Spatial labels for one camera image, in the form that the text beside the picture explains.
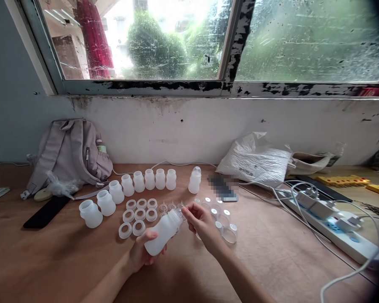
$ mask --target power strip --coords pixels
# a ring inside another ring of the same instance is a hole
[[[277,192],[282,201],[288,207],[290,207],[294,212],[300,215],[298,206],[293,198],[287,197],[282,192]],[[349,255],[359,264],[364,264],[378,249],[378,246],[373,244],[371,241],[362,237],[354,231],[344,232],[339,229],[335,223],[337,219],[330,217],[326,220],[321,220],[318,216],[313,214],[308,209],[304,208],[302,205],[299,205],[304,217],[309,222],[310,225],[315,227],[320,231],[324,236],[326,236],[331,242],[333,242],[339,249],[344,253]],[[373,259],[370,264],[370,268],[379,268],[379,254]]]

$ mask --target red curtain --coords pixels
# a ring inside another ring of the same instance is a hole
[[[73,13],[83,32],[90,79],[110,79],[114,63],[97,7],[89,0],[77,0]]]

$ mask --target white wall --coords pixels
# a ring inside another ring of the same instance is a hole
[[[347,142],[339,164],[379,149],[379,101],[47,97],[3,1],[0,16],[0,161],[24,161],[50,121],[68,117],[93,121],[115,163],[218,163],[251,131],[311,153]]]

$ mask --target left hand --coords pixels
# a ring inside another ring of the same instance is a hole
[[[146,229],[144,233],[136,239],[135,244],[129,251],[129,263],[132,268],[132,272],[136,273],[143,265],[152,265],[157,256],[151,256],[147,252],[144,244],[148,241],[156,239],[158,233],[156,231],[150,231]],[[167,250],[167,245],[161,250],[160,254],[164,255]]]

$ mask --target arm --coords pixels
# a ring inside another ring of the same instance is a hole
[[[135,244],[129,252],[114,265],[104,278],[93,288],[81,303],[112,303],[117,297],[120,289],[131,276],[143,265],[152,265],[156,257],[148,254],[144,248],[147,241],[157,238],[157,232],[145,230],[143,235],[136,239]],[[164,255],[167,246],[163,248],[161,254]]]
[[[198,235],[206,249],[216,258],[242,303],[275,303],[271,295],[254,279],[248,269],[224,243],[215,222],[209,212],[199,204],[192,202],[182,209],[188,220],[188,226]]]

